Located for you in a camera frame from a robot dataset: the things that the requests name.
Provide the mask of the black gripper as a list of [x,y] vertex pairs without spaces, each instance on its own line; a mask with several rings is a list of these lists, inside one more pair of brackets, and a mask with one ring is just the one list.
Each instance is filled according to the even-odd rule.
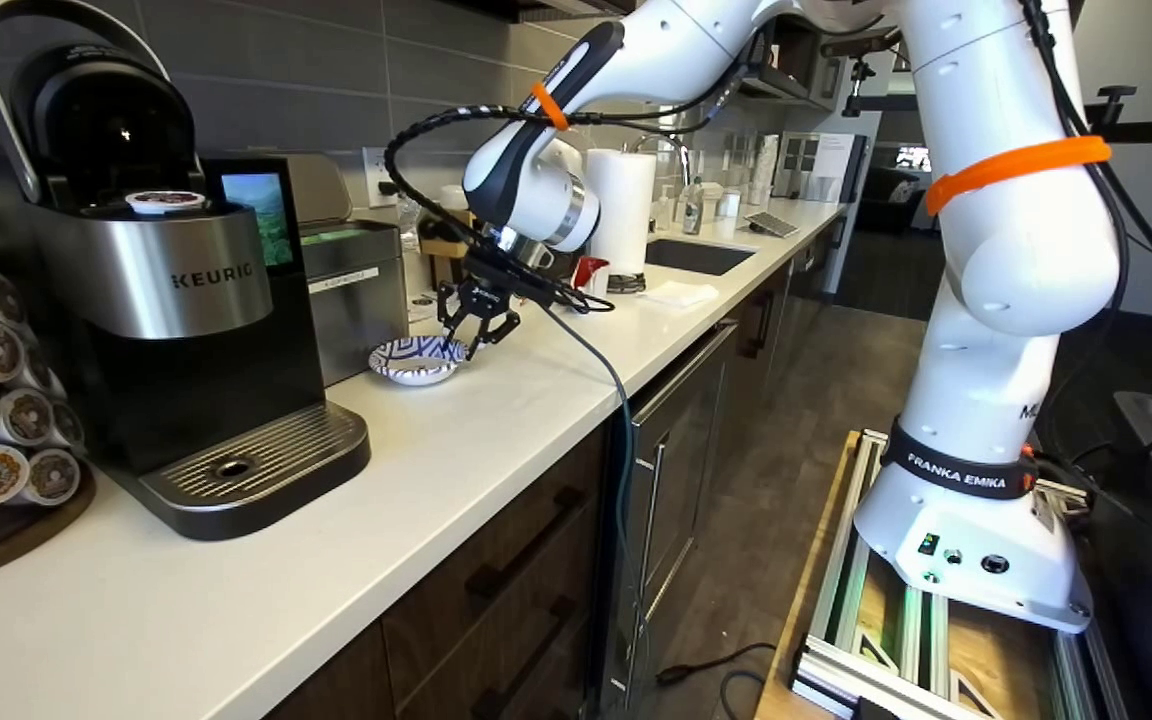
[[496,246],[472,246],[463,256],[463,287],[440,287],[435,297],[435,322],[445,330],[440,347],[457,342],[469,311],[479,316],[479,330],[469,342],[469,361],[479,347],[508,342],[521,330],[521,311],[508,308],[511,297],[547,308],[556,302],[556,285]]

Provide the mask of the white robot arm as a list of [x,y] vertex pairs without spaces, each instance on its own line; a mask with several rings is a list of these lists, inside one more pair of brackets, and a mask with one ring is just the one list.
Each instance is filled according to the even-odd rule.
[[685,106],[772,20],[900,32],[929,169],[866,177],[862,210],[923,217],[945,278],[922,364],[856,532],[922,590],[998,616],[1080,632],[1092,597],[1024,445],[1061,337],[1120,285],[1097,171],[1112,149],[1085,129],[1073,0],[645,0],[579,36],[463,169],[469,210],[500,247],[579,247],[602,201],[540,152],[596,99]]

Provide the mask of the robot base aluminium frame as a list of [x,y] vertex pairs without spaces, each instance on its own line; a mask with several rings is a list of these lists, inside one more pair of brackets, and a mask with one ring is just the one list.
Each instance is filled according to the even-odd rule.
[[908,590],[851,532],[886,435],[843,435],[753,720],[1130,720],[1109,645]]

